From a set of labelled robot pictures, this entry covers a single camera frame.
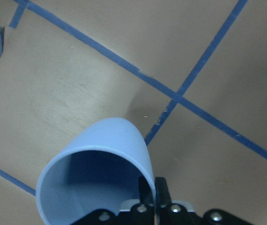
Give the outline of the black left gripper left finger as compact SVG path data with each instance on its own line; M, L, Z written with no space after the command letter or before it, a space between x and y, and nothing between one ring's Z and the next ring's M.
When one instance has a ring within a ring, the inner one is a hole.
M149 205L150 207L155 206L155 193L151 189L145 177L140 177L138 179L139 184L139 199L140 203L144 205Z

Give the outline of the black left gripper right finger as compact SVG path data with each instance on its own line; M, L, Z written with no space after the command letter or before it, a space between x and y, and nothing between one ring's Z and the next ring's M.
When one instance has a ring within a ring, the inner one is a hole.
M159 208L165 208L171 204L171 196L169 193L167 181L164 177L155 178L156 187L156 203Z

